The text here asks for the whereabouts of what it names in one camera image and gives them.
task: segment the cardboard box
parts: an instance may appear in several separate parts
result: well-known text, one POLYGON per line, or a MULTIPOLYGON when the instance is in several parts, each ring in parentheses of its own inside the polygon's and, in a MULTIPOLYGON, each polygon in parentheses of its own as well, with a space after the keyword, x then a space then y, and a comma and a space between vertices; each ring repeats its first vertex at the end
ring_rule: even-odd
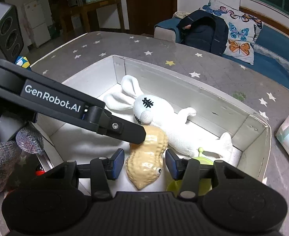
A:
MULTIPOLYGON (((262 181, 270 153, 270 126, 256 111, 220 90, 171 70, 116 55, 90 65, 63 84, 102 99, 105 93, 121 91, 119 84, 124 75, 136 77, 145 94, 166 99, 175 112, 186 107, 196 109, 197 115, 189 118, 188 122, 196 131, 196 137, 211 141, 229 132, 235 150, 233 165, 262 181)), ((111 112, 134 121, 132 109, 111 112)), ((39 115, 37 127, 47 138, 46 154, 39 156, 45 170, 70 159, 86 164, 96 157, 110 157, 120 147, 125 150, 125 158, 129 155, 129 143, 43 115, 39 115)), ((142 191, 164 191, 170 181, 164 165, 160 177, 142 191)), ((109 186, 113 194, 116 191, 137 191, 129 181, 125 167, 118 180, 109 181, 109 186)), ((79 189, 86 194, 90 192, 89 179, 81 179, 79 189)))

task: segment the rabbit nose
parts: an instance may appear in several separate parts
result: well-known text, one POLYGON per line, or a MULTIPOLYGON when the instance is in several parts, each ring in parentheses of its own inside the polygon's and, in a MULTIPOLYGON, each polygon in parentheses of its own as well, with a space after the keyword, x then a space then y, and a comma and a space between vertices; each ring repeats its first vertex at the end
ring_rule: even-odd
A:
POLYGON ((144 125, 149 125, 152 122, 153 114, 150 111, 143 111, 140 115, 140 121, 144 125))

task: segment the white refrigerator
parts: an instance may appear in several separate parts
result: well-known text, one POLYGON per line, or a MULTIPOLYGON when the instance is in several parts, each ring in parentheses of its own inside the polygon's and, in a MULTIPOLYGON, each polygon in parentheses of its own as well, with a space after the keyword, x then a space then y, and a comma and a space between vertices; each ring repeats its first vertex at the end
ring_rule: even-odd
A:
POLYGON ((30 39, 36 47, 50 40, 50 34, 45 22, 45 17, 40 0, 33 0, 24 4, 24 16, 28 21, 30 39))

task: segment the rabbit head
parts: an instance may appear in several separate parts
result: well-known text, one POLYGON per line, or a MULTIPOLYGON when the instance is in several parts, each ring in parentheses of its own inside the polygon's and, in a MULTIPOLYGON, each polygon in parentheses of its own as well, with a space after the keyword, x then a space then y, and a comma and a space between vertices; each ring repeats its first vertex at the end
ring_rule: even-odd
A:
POLYGON ((122 111, 132 108, 137 123, 141 125, 151 125, 174 113, 165 99, 144 94, 135 77, 125 75, 120 85, 128 96, 120 92, 105 95, 104 102, 109 109, 122 111))

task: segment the wooden door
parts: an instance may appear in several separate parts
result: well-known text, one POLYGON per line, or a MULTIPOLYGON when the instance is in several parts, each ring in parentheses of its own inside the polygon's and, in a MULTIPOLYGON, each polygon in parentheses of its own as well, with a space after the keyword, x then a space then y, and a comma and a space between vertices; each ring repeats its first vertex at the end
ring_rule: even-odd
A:
POLYGON ((154 25, 170 19, 177 0, 127 0, 130 33, 153 34, 154 25))

